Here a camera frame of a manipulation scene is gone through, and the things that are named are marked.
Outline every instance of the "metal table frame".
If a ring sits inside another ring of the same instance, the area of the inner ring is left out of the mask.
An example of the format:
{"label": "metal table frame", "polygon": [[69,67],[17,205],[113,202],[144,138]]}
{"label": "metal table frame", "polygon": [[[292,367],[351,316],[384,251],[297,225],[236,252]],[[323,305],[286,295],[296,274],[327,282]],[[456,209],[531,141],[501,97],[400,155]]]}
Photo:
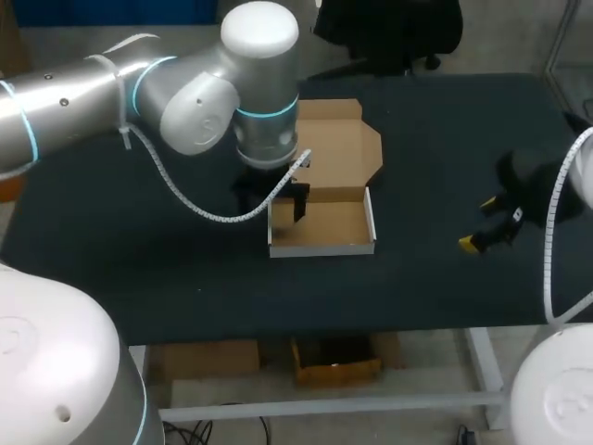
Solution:
{"label": "metal table frame", "polygon": [[551,49],[548,62],[546,63],[546,68],[544,70],[544,77],[546,78],[546,81],[548,82],[554,95],[561,102],[561,105],[566,109],[570,109],[571,107],[569,105],[568,99],[566,98],[562,90],[560,82],[554,75],[554,69],[558,68],[558,55],[560,53],[562,42],[564,40],[564,37],[566,37],[566,33],[568,32],[569,28],[573,24],[574,18],[576,17],[576,13],[578,12],[580,6],[581,0],[566,0],[566,8],[564,9],[561,23],[558,27],[558,33],[556,34],[556,39],[554,41],[554,45]]}
{"label": "metal table frame", "polygon": [[[551,326],[541,326],[524,356],[555,331]],[[465,329],[473,369],[480,383],[480,391],[449,394],[417,394],[406,396],[344,398],[329,400],[293,400],[242,405],[200,406],[160,410],[167,422],[193,422],[197,420],[236,419],[247,417],[272,417],[279,415],[385,412],[414,409],[444,409],[484,406],[489,429],[505,429],[509,424],[509,396],[512,382],[503,382],[500,368],[488,330],[485,327]],[[142,376],[146,371],[146,354],[149,347],[130,347],[136,366]]]}

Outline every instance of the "black table surface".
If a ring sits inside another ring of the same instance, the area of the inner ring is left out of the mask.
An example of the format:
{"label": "black table surface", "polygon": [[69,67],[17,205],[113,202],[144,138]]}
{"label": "black table surface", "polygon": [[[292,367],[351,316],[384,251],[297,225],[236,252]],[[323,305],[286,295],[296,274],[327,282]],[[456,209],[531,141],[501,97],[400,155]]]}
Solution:
{"label": "black table surface", "polygon": [[[562,153],[574,140],[540,80],[326,81],[304,83],[301,96],[356,97],[383,137],[373,256],[269,259],[265,215],[202,220],[173,197],[139,143],[126,151],[113,135],[31,171],[3,259],[93,296],[129,344],[544,321],[541,230],[526,225],[511,247],[481,257],[457,244],[484,222],[478,206],[499,191],[502,154]],[[236,213],[230,186],[242,166],[230,134],[200,156],[159,152],[194,202]],[[593,286],[591,247],[587,215],[559,227],[557,312]],[[593,321],[593,311],[580,320]]]}

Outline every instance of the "cardboard box lid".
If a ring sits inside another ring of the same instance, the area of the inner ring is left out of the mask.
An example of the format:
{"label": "cardboard box lid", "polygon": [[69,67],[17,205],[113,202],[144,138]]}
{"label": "cardboard box lid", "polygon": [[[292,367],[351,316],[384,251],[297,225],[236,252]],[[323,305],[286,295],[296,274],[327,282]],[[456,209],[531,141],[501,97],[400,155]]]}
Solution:
{"label": "cardboard box lid", "polygon": [[320,190],[363,190],[383,165],[381,135],[362,121],[356,99],[300,100],[298,153],[311,150],[310,166],[295,178]]}

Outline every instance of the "gray floor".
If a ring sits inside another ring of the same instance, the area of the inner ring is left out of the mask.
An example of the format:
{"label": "gray floor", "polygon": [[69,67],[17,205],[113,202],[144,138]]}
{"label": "gray floor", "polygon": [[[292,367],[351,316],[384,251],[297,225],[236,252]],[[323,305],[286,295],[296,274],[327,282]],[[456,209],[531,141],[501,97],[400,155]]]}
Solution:
{"label": "gray floor", "polygon": [[[238,0],[221,0],[221,14],[237,3]],[[327,44],[309,33],[316,17],[314,0],[283,0],[281,3],[294,11],[301,25],[299,74],[302,77],[347,63],[347,55],[342,48]],[[453,55],[443,57],[439,72],[541,73],[564,5],[563,0],[461,0],[465,21],[463,40]],[[216,26],[25,29],[23,37],[31,50],[34,65],[45,68],[101,52],[135,32],[157,33],[163,37],[172,54],[182,55],[209,45],[217,38],[219,30]],[[577,37],[578,42],[590,42],[581,34]],[[11,205],[0,206],[1,236],[11,211]],[[493,328],[491,334],[503,374],[508,375],[519,361],[534,329]],[[474,388],[475,378],[469,369],[467,350],[460,342],[459,332],[402,333],[401,341],[408,369],[389,372],[375,385],[346,392],[395,394]],[[172,404],[280,401],[326,395],[323,392],[296,390],[290,373],[272,369],[252,377],[175,382]],[[479,410],[275,418],[272,429],[274,443],[287,445],[451,445],[460,422],[482,430],[480,440],[483,444],[511,443],[505,432],[484,431],[485,421]],[[216,423],[211,442],[213,445],[255,445],[263,442],[263,436],[257,422],[224,421]]]}

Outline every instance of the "cardboard box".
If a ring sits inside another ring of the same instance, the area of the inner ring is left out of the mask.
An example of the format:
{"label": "cardboard box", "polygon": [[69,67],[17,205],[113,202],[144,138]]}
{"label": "cardboard box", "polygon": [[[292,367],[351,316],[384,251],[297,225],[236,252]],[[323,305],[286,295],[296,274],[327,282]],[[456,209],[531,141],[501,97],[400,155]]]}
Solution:
{"label": "cardboard box", "polygon": [[381,359],[384,368],[405,369],[401,345],[397,332],[380,332],[371,334],[372,350]]}
{"label": "cardboard box", "polygon": [[19,25],[12,5],[0,0],[0,79],[31,69],[29,53],[20,39]]}
{"label": "cardboard box", "polygon": [[[12,5],[7,0],[0,0],[0,79],[16,76],[30,69],[29,53],[20,40],[19,25]],[[0,202],[17,199],[23,184],[22,176],[0,182]]]}
{"label": "cardboard box", "polygon": [[272,258],[373,254],[377,235],[367,183],[383,165],[381,136],[362,121],[356,99],[301,100],[296,123],[308,168],[295,178],[310,184],[307,214],[293,221],[294,203],[268,208]]}
{"label": "cardboard box", "polygon": [[150,374],[157,381],[245,375],[259,370],[256,340],[206,341],[150,347]]}
{"label": "cardboard box", "polygon": [[293,338],[291,348],[296,382],[300,386],[351,387],[370,383],[381,374],[381,360],[375,356],[366,337],[332,340]]}

